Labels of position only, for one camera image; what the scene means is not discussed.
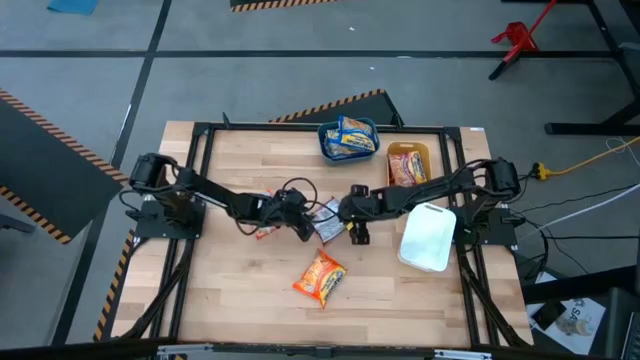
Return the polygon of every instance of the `paper sheet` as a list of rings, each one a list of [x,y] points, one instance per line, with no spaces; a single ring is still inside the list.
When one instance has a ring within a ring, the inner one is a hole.
[[[536,279],[536,284],[555,279],[543,272]],[[604,306],[588,298],[561,301],[561,303],[567,310],[547,330],[542,330],[531,318],[544,304],[527,305],[529,324],[574,354],[588,355],[604,315]]]

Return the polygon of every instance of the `red stand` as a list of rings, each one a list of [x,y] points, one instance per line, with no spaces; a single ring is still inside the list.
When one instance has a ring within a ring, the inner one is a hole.
[[[531,35],[533,31],[540,25],[542,19],[549,13],[549,10],[558,2],[558,0],[551,0],[542,11],[542,14],[538,17],[536,22],[531,26],[531,30],[527,31],[527,27],[521,22],[509,23],[507,25],[507,30],[502,34],[496,36],[491,39],[492,43],[497,43],[502,40],[505,36],[511,40],[513,44],[513,48],[507,53],[507,55],[502,59],[498,67],[489,75],[489,80],[495,80],[502,74],[511,63],[518,60],[518,56],[520,52],[523,50],[529,51],[537,51],[538,46],[533,41]]]
[[[509,41],[511,41],[511,44],[513,44],[513,46],[517,46],[520,43],[520,41],[523,41],[523,39],[526,39],[523,41],[522,49],[520,50],[523,50],[523,51],[539,50],[538,45],[536,45],[536,42],[533,41],[533,38],[531,38],[531,36],[529,36],[529,31],[527,30],[527,26],[520,21],[509,23],[509,25],[507,25],[507,30],[505,30],[500,35],[491,39],[491,42],[494,44],[497,44],[498,42],[502,41],[502,39],[504,39],[505,37],[508,38]]]

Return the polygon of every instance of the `blue bowl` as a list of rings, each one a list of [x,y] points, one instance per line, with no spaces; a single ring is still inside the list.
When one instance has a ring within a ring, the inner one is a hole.
[[[338,122],[326,123],[322,124],[318,127],[318,140],[320,140],[320,149],[322,150],[322,157],[324,158],[324,162],[330,166],[336,165],[346,165],[353,164],[361,161],[367,161],[375,155],[378,150],[380,150],[380,140],[378,139],[378,130],[376,129],[376,124],[369,119],[357,119],[363,123],[368,124],[373,129],[373,142],[376,149],[372,153],[368,154],[357,154],[352,157],[344,158],[344,159],[332,159],[329,154],[327,154],[327,150],[324,148],[324,138],[327,135],[327,130],[338,129]]]

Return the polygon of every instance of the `yellow cable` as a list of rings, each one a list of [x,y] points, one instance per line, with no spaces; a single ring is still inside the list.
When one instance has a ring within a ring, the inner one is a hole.
[[[581,167],[583,167],[583,166],[585,166],[585,165],[587,165],[589,163],[592,163],[592,162],[600,159],[601,157],[609,155],[612,152],[618,151],[618,150],[620,150],[620,149],[622,149],[622,148],[624,148],[626,146],[629,146],[629,145],[633,144],[636,141],[640,141],[640,136],[638,136],[637,138],[635,138],[635,139],[633,139],[633,140],[631,140],[629,142],[626,142],[626,143],[624,143],[624,144],[622,144],[622,145],[620,145],[618,147],[615,147],[615,148],[613,148],[613,149],[611,149],[609,151],[605,151],[602,154],[599,154],[599,155],[596,155],[596,156],[594,156],[594,157],[592,157],[590,159],[587,159],[587,160],[581,162],[578,165],[574,165],[574,166],[572,166],[572,167],[570,167],[568,169],[562,170],[562,171],[552,171],[552,170],[544,168],[544,165],[540,164],[540,180],[546,180],[546,178],[548,178],[550,176],[566,175],[566,174],[572,172],[575,169],[581,168]]]

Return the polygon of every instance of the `orange snack bag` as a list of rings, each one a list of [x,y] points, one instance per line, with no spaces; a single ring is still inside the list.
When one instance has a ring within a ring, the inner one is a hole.
[[[316,254],[311,266],[302,275],[300,281],[293,284],[293,288],[318,299],[324,309],[331,291],[346,275],[347,269],[320,249]]]
[[[413,186],[427,181],[420,153],[389,154],[389,168],[393,182],[400,186]]]

